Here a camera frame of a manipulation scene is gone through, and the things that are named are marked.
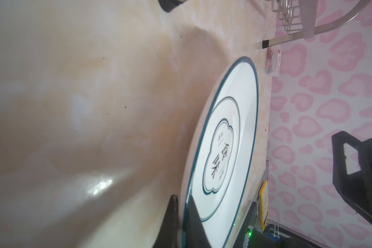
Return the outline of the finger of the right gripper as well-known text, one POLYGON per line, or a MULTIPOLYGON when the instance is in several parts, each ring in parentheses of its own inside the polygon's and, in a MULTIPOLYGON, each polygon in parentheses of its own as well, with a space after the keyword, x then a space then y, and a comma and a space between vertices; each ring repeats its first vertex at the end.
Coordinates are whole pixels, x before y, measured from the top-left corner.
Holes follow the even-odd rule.
POLYGON ((333 185, 342 199, 372 224, 372 138, 360 141, 346 131, 331 137, 333 150, 333 185), (360 170, 347 173, 344 145, 358 152, 360 170))

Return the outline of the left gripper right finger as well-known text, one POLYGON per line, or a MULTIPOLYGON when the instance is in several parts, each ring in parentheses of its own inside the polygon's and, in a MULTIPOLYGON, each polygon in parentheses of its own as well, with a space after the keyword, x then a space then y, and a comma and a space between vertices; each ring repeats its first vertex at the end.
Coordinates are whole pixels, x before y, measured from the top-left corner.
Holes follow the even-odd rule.
POLYGON ((189 197, 184 220, 185 248, 210 248, 193 196, 189 197))

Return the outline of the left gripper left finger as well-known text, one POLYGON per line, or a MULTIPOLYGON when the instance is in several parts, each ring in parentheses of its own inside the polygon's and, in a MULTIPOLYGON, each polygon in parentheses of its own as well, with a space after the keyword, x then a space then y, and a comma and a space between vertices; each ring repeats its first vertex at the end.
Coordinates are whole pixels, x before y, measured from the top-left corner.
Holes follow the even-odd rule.
POLYGON ((169 199, 167 209, 156 238, 153 248, 177 248, 179 228, 179 203, 178 196, 172 195, 169 199))

